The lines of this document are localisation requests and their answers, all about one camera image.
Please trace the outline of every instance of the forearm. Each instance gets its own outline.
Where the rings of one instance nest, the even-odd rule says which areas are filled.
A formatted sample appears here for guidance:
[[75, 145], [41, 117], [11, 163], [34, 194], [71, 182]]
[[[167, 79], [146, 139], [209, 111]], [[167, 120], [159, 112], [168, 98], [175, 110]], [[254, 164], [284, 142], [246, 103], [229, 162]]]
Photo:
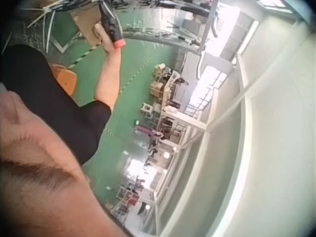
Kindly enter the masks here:
[[108, 105], [112, 111], [119, 95], [120, 61], [120, 50], [111, 52], [106, 56], [95, 88], [95, 99]]

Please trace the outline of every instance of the orange chair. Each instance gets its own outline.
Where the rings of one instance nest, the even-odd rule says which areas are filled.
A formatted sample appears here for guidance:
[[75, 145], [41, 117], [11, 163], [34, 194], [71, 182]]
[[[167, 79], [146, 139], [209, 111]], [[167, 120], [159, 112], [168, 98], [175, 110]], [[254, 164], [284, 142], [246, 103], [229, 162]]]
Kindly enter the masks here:
[[70, 71], [59, 64], [51, 63], [49, 66], [57, 82], [61, 85], [65, 92], [71, 96], [76, 87], [77, 75], [73, 71]]

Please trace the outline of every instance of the black shirt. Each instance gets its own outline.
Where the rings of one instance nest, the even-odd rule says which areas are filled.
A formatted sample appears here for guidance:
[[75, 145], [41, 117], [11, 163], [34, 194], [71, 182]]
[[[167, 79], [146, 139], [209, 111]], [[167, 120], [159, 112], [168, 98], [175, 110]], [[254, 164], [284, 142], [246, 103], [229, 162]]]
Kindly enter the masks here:
[[9, 47], [1, 64], [7, 90], [16, 92], [59, 135], [80, 164], [89, 160], [110, 118], [110, 107], [100, 101], [79, 107], [58, 84], [45, 57], [31, 47]]

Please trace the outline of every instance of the hand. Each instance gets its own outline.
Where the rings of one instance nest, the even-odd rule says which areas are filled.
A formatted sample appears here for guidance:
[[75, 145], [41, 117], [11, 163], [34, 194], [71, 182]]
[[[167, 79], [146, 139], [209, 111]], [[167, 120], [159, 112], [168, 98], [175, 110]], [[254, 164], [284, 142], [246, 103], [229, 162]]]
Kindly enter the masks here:
[[102, 42], [102, 47], [103, 47], [104, 51], [108, 55], [120, 53], [120, 48], [114, 48], [110, 37], [105, 32], [105, 30], [101, 24], [99, 24], [99, 23], [95, 24], [94, 28], [95, 28], [96, 34], [99, 36], [99, 38]]

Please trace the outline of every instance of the skin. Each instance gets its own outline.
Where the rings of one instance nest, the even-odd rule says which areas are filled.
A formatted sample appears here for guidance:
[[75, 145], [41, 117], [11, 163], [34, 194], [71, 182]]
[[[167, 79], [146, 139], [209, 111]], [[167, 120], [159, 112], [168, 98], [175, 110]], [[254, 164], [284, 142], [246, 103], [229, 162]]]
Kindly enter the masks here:
[[[108, 57], [95, 97], [113, 109], [117, 93], [104, 95], [108, 91], [103, 87], [119, 90], [120, 50], [113, 49], [103, 29], [97, 26], [97, 31]], [[14, 229], [26, 237], [127, 236], [103, 211], [69, 148], [16, 93], [1, 92], [0, 114], [1, 204]], [[8, 163], [60, 169], [69, 180], [50, 188], [10, 174]]]

